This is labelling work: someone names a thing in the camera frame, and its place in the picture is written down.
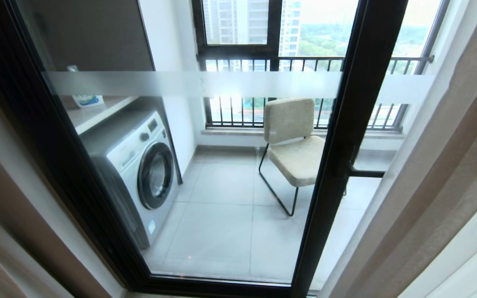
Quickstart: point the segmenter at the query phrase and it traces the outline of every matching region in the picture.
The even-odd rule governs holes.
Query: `chair backrest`
[[[273,144],[306,137],[314,129],[314,100],[278,99],[265,106],[265,141]]]

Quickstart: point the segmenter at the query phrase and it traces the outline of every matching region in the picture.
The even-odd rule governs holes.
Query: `sky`
[[[403,25],[430,26],[441,0],[410,0]],[[301,0],[301,23],[352,24],[358,0]]]

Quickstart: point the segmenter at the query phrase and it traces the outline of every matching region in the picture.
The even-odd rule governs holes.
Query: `black door frame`
[[[129,290],[302,298],[323,253],[351,174],[347,163],[354,162],[364,137],[406,5],[407,0],[360,0],[292,286],[151,276],[108,203],[108,193],[59,98],[49,92],[42,63],[12,0],[0,0],[0,106],[49,183]]]

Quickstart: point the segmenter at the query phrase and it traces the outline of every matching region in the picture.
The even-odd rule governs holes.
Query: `balcony railing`
[[[317,72],[341,71],[345,57],[279,57],[279,71]],[[400,75],[419,75],[432,57],[392,57],[388,72]],[[205,60],[207,71],[254,71],[270,70],[270,59],[256,60]],[[205,98],[208,127],[263,127],[264,106],[276,98],[214,97]],[[316,98],[314,128],[326,129],[334,99]],[[367,130],[400,131],[407,104],[377,104],[369,119]]]

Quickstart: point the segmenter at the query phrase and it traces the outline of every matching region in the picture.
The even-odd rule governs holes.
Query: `glass door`
[[[397,162],[390,170],[390,165],[394,159],[405,158],[406,150],[398,154],[401,145],[405,138],[412,137],[411,128],[424,123],[424,118],[430,114],[419,112],[432,83],[437,82],[438,65],[446,56],[443,49],[435,51],[434,45],[438,34],[441,42],[449,38],[450,25],[443,25],[448,4],[448,0],[410,0],[407,3],[399,36],[392,44],[393,54],[386,76],[379,85],[378,98],[371,114],[366,115],[364,138],[356,147],[348,147],[346,152],[350,156],[350,162],[346,162],[349,179],[309,293],[322,291],[319,295],[322,297],[327,296],[327,292],[333,296],[338,294],[329,292],[334,286],[333,280],[347,266],[364,227],[371,221],[369,214],[381,205],[386,185],[395,181],[402,167]],[[343,113],[347,111],[350,115],[353,109],[359,108],[348,107]]]
[[[0,105],[130,290],[306,296],[380,175],[352,164],[407,0],[328,4],[0,0]]]

